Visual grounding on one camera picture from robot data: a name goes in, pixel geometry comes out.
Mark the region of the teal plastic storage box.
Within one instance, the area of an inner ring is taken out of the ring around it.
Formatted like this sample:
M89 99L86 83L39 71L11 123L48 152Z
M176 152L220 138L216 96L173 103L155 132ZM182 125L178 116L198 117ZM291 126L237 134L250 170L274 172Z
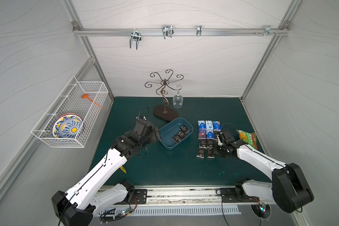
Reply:
M180 127L182 125L186 125L190 132L186 134L186 137L178 144L176 144L171 138L176 135L177 133L184 134ZM182 144L186 139L188 139L191 134L193 133L194 128L193 126L184 118L176 118L175 120L167 123L162 128L159 129L160 135L161 135L161 143L167 150L173 150L176 147L178 147L180 144Z

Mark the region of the dark blue tissue pack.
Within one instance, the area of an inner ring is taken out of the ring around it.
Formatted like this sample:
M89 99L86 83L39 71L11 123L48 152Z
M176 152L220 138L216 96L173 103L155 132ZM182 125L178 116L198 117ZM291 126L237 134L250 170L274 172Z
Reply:
M198 130L198 139L207 139L207 132L206 129L199 129Z

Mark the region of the blue pocket tissue pack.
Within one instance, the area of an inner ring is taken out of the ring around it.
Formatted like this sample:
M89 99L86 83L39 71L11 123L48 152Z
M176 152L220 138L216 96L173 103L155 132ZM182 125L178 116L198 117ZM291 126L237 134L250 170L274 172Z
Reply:
M221 131L221 124L220 121L213 121L213 130L214 131Z

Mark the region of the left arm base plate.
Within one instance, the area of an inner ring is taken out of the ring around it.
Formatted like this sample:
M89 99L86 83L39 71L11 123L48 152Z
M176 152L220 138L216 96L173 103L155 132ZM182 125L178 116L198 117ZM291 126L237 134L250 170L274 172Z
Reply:
M133 205L137 204L146 204L147 203L147 189L134 189L128 192L125 202Z

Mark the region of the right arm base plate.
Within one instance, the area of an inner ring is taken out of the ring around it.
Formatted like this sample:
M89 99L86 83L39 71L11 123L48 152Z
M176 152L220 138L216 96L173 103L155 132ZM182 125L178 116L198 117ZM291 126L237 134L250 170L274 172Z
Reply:
M236 187L225 187L216 190L216 195L221 198L223 203L258 203L260 199L258 197L250 197L245 193L240 192Z

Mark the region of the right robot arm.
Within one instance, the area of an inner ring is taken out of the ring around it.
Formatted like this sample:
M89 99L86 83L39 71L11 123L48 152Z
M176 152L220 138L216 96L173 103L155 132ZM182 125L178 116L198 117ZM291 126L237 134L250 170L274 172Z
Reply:
M271 181L243 179L235 185L234 195L240 200L257 198L275 202L286 213L292 213L315 198L301 167L273 159L242 140L222 142L214 150L220 157L234 157L262 172Z

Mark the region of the light blue tissue pack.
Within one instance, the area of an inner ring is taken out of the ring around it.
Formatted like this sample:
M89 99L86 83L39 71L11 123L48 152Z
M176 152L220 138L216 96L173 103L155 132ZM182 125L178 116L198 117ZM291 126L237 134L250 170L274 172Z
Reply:
M213 121L205 121L206 123L206 129L212 130L213 129Z

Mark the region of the blue white tissue pack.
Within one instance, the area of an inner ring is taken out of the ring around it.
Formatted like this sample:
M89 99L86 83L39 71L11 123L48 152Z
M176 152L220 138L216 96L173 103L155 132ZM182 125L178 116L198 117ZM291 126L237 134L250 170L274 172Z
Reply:
M198 129L206 129L206 122L203 120L198 121Z

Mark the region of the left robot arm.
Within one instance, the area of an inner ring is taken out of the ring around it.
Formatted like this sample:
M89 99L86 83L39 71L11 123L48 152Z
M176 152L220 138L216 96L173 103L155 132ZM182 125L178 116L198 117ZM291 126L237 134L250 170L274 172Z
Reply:
M117 203L130 203L135 187L123 181L113 188L98 193L109 178L131 157L148 144L161 140L160 132L150 121L136 121L133 130L117 137L99 163L66 192L56 192L51 201L59 224L87 226L93 217Z

